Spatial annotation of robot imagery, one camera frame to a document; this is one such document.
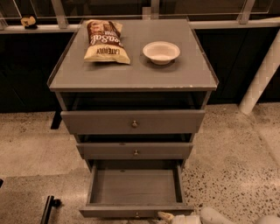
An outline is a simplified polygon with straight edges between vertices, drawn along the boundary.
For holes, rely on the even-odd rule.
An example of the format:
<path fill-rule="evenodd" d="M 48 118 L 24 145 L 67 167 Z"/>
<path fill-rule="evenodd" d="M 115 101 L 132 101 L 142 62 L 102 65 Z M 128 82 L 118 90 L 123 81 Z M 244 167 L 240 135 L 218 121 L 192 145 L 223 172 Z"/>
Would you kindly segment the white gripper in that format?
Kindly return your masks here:
<path fill-rule="evenodd" d="M 166 221 L 168 224 L 201 224 L 198 215 L 176 215 L 174 217 L 171 213 L 158 212 L 158 217 Z"/>

